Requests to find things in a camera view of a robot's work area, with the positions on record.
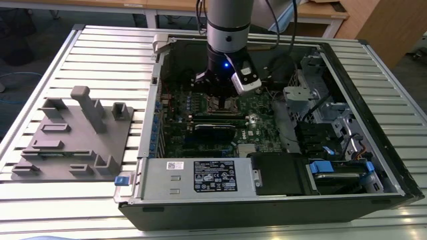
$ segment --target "barcode sticker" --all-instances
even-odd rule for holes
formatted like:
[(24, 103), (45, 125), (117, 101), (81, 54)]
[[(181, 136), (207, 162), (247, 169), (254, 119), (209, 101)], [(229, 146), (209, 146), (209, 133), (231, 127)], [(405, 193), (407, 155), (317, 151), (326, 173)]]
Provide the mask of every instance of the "barcode sticker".
[(135, 7), (135, 8), (142, 8), (143, 7), (143, 4), (123, 4), (126, 7)]
[(185, 162), (183, 161), (169, 161), (166, 164), (167, 170), (185, 170)]

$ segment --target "power supply label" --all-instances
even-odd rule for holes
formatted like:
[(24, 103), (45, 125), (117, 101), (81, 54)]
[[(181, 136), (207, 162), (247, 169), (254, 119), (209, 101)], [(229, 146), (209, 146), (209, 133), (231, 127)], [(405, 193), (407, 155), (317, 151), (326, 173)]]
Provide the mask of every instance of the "power supply label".
[(237, 192), (235, 161), (195, 161), (194, 190), (198, 193)]

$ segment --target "blue cable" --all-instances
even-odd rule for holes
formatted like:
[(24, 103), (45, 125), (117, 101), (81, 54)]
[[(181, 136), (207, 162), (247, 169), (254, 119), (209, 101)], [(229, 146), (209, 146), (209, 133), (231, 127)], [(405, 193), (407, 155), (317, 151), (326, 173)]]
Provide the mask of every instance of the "blue cable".
[[(31, 71), (19, 71), (19, 72), (12, 72), (12, 73), (4, 74), (4, 75), (0, 76), (0, 78), (3, 78), (6, 76), (10, 76), (10, 75), (14, 75), (14, 74), (32, 74), (32, 75), (38, 75), (38, 76), (43, 77), (43, 75), (41, 73), (31, 72)], [(27, 103), (27, 101), (6, 101), (6, 100), (0, 99), (0, 103), (4, 103), (4, 104), (24, 104), (24, 103)]]
[(41, 77), (43, 77), (43, 75), (41, 73), (37, 73), (37, 72), (32, 72), (32, 71), (19, 71), (19, 72), (11, 72), (8, 74), (4, 74), (0, 76), (0, 78), (6, 77), (6, 76), (10, 76), (10, 75), (14, 75), (14, 74), (34, 74), (34, 75), (38, 75)]
[(4, 103), (4, 104), (24, 104), (27, 103), (27, 101), (4, 101), (0, 99), (0, 103)]

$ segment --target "slotted aluminum surface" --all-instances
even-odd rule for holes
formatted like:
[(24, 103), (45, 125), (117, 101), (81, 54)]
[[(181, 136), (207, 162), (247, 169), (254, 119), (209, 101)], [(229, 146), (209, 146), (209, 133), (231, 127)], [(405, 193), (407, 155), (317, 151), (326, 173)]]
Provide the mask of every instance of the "slotted aluminum surface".
[[(46, 97), (66, 98), (75, 85), (91, 88), (105, 106), (121, 101), (137, 109), (125, 152), (123, 171), (137, 167), (138, 147), (158, 33), (197, 35), (195, 31), (86, 26), (74, 30), (8, 135), (0, 145), (0, 239), (58, 236), (75, 239), (426, 239), (427, 200), (399, 209), (382, 210), (349, 223), (214, 229), (210, 231), (142, 232), (118, 210), (113, 182), (14, 183), (12, 166), (32, 139), (45, 113)], [(274, 39), (253, 34), (251, 38)], [(298, 41), (329, 42), (378, 122), (427, 193), (427, 122), (407, 92), (369, 46), (357, 40), (299, 37)]]

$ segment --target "motherboard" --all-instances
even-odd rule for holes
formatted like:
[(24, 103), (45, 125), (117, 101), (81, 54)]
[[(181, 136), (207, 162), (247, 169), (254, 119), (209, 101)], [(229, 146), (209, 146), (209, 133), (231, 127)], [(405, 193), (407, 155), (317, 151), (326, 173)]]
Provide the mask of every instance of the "motherboard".
[(283, 151), (267, 90), (221, 103), (205, 93), (166, 87), (162, 102), (166, 158), (235, 158)]

